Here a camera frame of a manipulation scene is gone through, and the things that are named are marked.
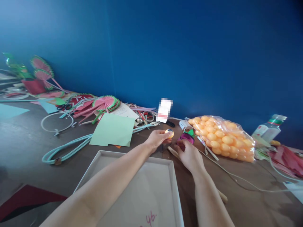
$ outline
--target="plastic bag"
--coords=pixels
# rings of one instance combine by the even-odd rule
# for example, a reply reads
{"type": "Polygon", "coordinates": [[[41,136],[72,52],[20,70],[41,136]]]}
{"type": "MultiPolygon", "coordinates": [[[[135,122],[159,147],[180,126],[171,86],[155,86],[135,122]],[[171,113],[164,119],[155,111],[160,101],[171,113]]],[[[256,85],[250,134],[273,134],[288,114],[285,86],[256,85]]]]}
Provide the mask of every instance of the plastic bag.
{"type": "Polygon", "coordinates": [[[188,123],[213,153],[241,161],[254,161],[255,141],[239,124],[211,115],[189,119],[188,123]]]}

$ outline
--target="hand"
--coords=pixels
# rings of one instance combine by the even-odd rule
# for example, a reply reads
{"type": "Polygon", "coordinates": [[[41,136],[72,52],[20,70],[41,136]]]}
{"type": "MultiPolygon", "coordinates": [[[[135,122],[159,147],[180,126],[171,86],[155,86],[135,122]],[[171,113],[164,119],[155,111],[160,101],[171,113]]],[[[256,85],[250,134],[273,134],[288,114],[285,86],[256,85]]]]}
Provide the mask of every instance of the hand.
{"type": "Polygon", "coordinates": [[[152,149],[152,153],[154,153],[161,144],[171,143],[171,139],[169,139],[171,135],[172,132],[165,133],[164,130],[154,130],[144,144],[147,144],[152,149]]]}
{"type": "Polygon", "coordinates": [[[192,174],[201,168],[205,170],[202,155],[189,141],[185,139],[178,141],[174,149],[178,152],[182,163],[192,174]]]}

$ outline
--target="bottle label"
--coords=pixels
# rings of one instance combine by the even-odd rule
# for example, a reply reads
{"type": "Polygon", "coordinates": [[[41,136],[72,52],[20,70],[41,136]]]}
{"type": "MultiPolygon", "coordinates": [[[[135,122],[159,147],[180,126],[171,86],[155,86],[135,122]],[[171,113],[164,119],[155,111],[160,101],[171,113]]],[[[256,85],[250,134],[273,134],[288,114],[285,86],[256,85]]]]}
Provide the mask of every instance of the bottle label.
{"type": "Polygon", "coordinates": [[[260,126],[253,132],[253,135],[262,136],[267,130],[268,130],[268,127],[267,127],[266,125],[260,125],[260,126]]]}
{"type": "Polygon", "coordinates": [[[281,125],[283,123],[283,121],[277,120],[277,119],[269,119],[269,121],[267,123],[270,123],[272,125],[281,125]]]}

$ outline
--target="plastic bottle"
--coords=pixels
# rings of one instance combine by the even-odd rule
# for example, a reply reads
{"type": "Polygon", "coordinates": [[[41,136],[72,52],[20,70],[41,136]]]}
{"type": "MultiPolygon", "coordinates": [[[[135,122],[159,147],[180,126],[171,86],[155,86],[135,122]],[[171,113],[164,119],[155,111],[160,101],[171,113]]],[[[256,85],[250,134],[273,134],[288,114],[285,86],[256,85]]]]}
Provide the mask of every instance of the plastic bottle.
{"type": "Polygon", "coordinates": [[[259,125],[253,135],[260,136],[270,143],[281,132],[280,125],[286,118],[285,116],[274,114],[267,123],[259,125]]]}

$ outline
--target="bottle cap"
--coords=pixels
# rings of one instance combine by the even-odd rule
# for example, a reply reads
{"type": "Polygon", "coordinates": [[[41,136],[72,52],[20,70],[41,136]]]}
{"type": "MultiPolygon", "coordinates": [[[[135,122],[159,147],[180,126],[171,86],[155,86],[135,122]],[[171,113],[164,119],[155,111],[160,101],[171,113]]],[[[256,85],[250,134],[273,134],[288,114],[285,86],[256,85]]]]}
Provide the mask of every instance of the bottle cap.
{"type": "Polygon", "coordinates": [[[272,117],[272,119],[277,119],[280,121],[285,121],[287,119],[287,117],[283,116],[283,115],[278,115],[278,114],[274,114],[272,117]]]}

